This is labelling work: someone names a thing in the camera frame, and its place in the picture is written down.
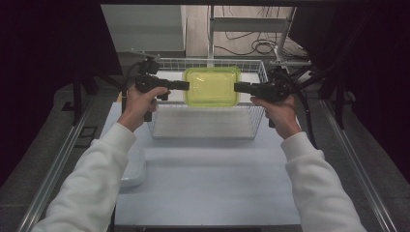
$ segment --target white sleeve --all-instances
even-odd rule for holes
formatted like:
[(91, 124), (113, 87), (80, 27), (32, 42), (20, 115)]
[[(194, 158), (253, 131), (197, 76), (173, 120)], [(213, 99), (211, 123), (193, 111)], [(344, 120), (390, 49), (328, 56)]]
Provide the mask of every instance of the white sleeve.
[(32, 231), (106, 231), (134, 141), (118, 123), (94, 140)]
[(281, 148), (304, 232), (366, 231), (338, 175), (304, 132), (284, 140)]

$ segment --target metal wire rack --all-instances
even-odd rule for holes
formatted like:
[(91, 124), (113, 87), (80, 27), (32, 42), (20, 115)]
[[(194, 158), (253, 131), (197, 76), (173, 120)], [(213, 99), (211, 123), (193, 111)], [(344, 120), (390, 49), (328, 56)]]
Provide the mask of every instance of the metal wire rack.
[[(232, 67), (254, 82), (266, 82), (264, 65), (258, 60), (176, 59), (158, 60), (160, 72), (182, 73), (188, 68)], [(264, 109), (249, 101), (233, 107), (188, 107), (184, 101), (159, 101), (148, 124), (155, 138), (238, 138), (254, 139)]]

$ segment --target person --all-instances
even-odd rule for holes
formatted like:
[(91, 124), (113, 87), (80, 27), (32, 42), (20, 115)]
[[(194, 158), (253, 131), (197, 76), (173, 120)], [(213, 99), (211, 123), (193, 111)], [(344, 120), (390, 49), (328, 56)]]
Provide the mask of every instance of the person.
[[(146, 94), (134, 87), (129, 89), (124, 113), (81, 156), (33, 231), (106, 231), (128, 163), (127, 154), (136, 140), (133, 132), (143, 124), (147, 110), (156, 110), (155, 96), (164, 93), (167, 89), (163, 87)], [(275, 122), (284, 139), (281, 148), (287, 157), (285, 167), (303, 230), (366, 231), (336, 172), (296, 123), (293, 97), (276, 103), (255, 97), (250, 100), (265, 107), (266, 117)]]

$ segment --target yellow lid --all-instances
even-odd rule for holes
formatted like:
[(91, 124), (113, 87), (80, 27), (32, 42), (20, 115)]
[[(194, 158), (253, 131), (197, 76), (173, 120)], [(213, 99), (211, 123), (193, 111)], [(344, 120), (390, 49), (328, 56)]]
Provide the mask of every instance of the yellow lid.
[(192, 107), (229, 107), (239, 102), (234, 83), (240, 80), (237, 67), (190, 68), (184, 80), (190, 83), (185, 103)]

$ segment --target white tabletop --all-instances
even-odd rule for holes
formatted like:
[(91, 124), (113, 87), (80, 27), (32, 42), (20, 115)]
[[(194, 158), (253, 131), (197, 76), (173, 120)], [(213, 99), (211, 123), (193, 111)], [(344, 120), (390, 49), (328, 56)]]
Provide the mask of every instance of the white tabletop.
[[(102, 133), (117, 121), (115, 102)], [(146, 181), (121, 188), (119, 225), (266, 226), (299, 224), (285, 171), (282, 139), (263, 118), (254, 140), (153, 139), (146, 124), (132, 149), (143, 149)]]

